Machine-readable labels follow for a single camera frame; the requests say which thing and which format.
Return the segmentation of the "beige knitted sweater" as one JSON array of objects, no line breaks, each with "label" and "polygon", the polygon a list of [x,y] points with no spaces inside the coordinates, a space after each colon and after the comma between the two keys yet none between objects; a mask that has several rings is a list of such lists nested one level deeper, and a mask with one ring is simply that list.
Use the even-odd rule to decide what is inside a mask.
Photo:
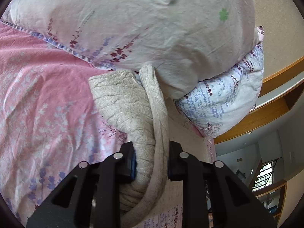
[{"label": "beige knitted sweater", "polygon": [[136,177],[120,188],[121,226],[134,227],[154,208],[167,181],[169,125],[164,97],[151,64],[139,71],[116,70],[90,77],[101,116],[132,141]]}]

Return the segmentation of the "pink lavender print bedsheet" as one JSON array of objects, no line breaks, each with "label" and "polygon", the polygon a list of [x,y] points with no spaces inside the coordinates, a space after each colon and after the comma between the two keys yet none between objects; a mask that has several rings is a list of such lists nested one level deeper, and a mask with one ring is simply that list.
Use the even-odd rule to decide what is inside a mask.
[{"label": "pink lavender print bedsheet", "polygon": [[88,83],[103,74],[1,24],[1,195],[22,224],[81,161],[103,161],[127,136],[98,112]]}]

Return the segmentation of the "pale pink floral pillow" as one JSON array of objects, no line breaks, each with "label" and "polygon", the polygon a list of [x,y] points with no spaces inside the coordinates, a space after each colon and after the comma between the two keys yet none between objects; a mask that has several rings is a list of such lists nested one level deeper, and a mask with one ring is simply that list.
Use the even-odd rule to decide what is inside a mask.
[{"label": "pale pink floral pillow", "polygon": [[227,71],[258,43],[254,0],[12,0],[2,20],[96,67],[151,64],[172,99]]}]

